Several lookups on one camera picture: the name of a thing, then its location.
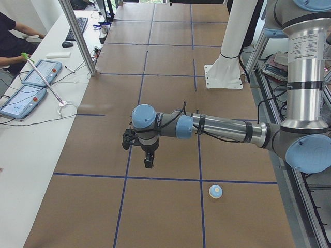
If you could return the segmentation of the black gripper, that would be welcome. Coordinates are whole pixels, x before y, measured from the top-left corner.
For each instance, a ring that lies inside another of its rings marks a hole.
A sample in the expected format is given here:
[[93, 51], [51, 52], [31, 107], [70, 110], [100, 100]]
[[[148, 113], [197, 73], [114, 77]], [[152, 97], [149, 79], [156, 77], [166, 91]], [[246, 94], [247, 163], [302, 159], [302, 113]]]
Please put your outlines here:
[[154, 167], [154, 154], [155, 151], [159, 147], [159, 142], [156, 141], [151, 145], [144, 145], [141, 144], [141, 148], [143, 151], [145, 151], [145, 159], [144, 159], [144, 165], [145, 168], [153, 168]]

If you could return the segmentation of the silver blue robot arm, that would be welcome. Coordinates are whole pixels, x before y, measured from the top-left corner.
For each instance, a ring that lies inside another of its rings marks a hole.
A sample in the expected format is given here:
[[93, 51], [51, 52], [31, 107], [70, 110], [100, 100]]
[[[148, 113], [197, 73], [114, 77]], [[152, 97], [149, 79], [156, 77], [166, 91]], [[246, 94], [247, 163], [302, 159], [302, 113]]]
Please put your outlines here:
[[141, 147], [145, 167], [152, 168], [161, 136], [189, 139], [205, 134], [223, 142], [253, 143], [306, 174], [329, 168], [330, 138], [321, 101], [330, 1], [268, 1], [265, 26], [281, 29], [289, 39], [287, 116], [281, 124], [252, 124], [185, 110], [159, 113], [141, 104], [132, 111], [133, 127], [123, 134], [123, 148]]

